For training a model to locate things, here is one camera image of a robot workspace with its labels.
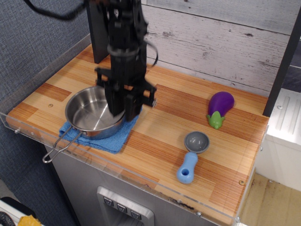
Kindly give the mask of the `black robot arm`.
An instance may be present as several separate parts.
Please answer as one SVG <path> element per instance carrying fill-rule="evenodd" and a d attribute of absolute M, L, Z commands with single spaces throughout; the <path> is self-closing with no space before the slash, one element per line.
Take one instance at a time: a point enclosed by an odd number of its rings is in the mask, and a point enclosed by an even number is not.
<path fill-rule="evenodd" d="M 156 88 L 146 81 L 147 22 L 139 0 L 97 0 L 104 8 L 111 68 L 97 67 L 97 85 L 105 90 L 113 116 L 132 121 L 143 105 L 153 106 Z"/>

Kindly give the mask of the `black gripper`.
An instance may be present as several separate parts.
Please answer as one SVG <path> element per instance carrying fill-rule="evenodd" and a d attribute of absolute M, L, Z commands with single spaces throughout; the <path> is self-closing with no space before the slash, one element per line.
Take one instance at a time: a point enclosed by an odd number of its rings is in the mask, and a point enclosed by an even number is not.
<path fill-rule="evenodd" d="M 134 56 L 111 56 L 111 69 L 95 68 L 97 85 L 105 89 L 105 97 L 113 116 L 125 110 L 126 121 L 140 114 L 143 104 L 155 105 L 156 88 L 146 81 L 146 53 Z"/>

